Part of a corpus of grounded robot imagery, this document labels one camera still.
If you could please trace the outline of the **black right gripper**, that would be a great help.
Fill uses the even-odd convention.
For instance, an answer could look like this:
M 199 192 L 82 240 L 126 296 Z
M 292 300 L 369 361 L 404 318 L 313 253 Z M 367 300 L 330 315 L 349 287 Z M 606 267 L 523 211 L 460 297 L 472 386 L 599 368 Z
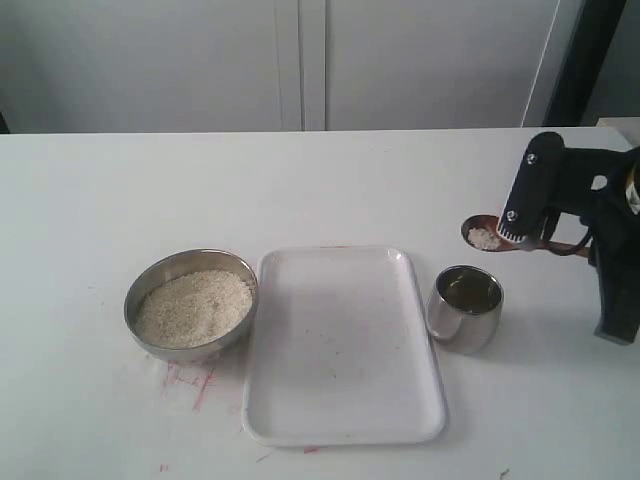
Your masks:
M 563 150 L 550 208 L 575 216 L 596 250 L 601 314 L 594 334 L 633 344 L 639 331 L 639 215 L 626 195 L 639 150 Z

